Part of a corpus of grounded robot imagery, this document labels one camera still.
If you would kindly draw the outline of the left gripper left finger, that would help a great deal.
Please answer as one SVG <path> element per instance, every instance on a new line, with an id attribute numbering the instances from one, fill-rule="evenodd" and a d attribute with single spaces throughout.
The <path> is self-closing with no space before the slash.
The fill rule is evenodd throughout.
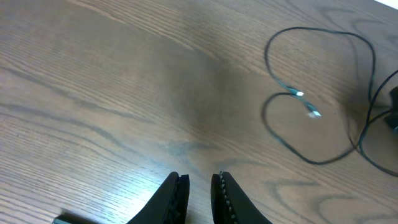
<path id="1" fill-rule="evenodd" d="M 146 203 L 127 224 L 185 224 L 190 194 L 189 175 L 171 172 Z"/>

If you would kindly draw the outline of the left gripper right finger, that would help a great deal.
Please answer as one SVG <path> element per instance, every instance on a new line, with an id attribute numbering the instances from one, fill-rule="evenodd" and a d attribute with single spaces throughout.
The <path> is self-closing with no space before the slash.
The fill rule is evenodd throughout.
<path id="1" fill-rule="evenodd" d="M 229 172 L 212 175 L 211 208 L 214 224 L 272 224 Z"/>

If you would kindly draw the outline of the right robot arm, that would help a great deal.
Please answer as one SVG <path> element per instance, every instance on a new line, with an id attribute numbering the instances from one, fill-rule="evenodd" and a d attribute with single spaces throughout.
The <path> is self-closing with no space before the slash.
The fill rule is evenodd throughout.
<path id="1" fill-rule="evenodd" d="M 397 112 L 398 112 L 398 88 L 393 88 L 389 95 L 392 100 L 391 112 L 384 118 L 386 124 L 392 129 L 394 133 L 397 133 Z"/>

